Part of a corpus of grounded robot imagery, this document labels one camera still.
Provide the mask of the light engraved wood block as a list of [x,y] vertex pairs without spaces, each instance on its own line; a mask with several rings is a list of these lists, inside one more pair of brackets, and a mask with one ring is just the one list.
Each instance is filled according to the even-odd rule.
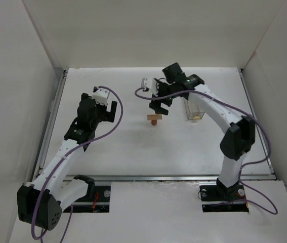
[[161,114],[149,114],[147,116],[147,120],[160,120],[160,119],[162,119]]

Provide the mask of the orange wood cylinder block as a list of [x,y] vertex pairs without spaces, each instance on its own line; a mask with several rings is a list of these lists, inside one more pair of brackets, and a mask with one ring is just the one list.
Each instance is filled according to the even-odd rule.
[[156,125],[157,125],[157,120],[152,120],[152,121],[151,121],[151,124],[152,124],[153,126],[156,126]]

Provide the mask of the clear plastic box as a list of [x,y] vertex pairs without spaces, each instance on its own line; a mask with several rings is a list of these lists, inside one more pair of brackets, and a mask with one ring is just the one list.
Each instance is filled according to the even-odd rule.
[[199,106],[193,104],[186,99],[183,99],[185,105],[186,116],[188,120],[198,120],[202,119],[204,116],[204,111],[200,109]]

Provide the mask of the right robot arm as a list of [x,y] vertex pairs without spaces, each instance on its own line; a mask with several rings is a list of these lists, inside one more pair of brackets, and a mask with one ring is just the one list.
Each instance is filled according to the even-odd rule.
[[168,115],[162,104],[170,107],[173,99],[183,97],[201,108],[222,130],[220,149],[224,155],[222,168],[214,186],[215,201],[231,201],[239,190],[239,171],[246,154],[255,142],[255,123],[228,108],[196,74],[187,76],[178,63],[163,70],[166,81],[143,78],[141,87],[151,92],[149,107],[156,114]]

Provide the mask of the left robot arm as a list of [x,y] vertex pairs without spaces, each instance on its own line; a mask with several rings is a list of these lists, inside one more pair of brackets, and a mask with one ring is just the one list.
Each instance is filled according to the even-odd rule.
[[17,192],[20,221],[52,230],[73,202],[93,196],[95,181],[88,176],[76,175],[68,185],[62,183],[90,143],[96,140],[98,124],[114,122],[118,103],[108,104],[109,95],[110,91],[102,87],[95,88],[92,95],[81,95],[77,116],[56,155],[35,180],[22,185]]

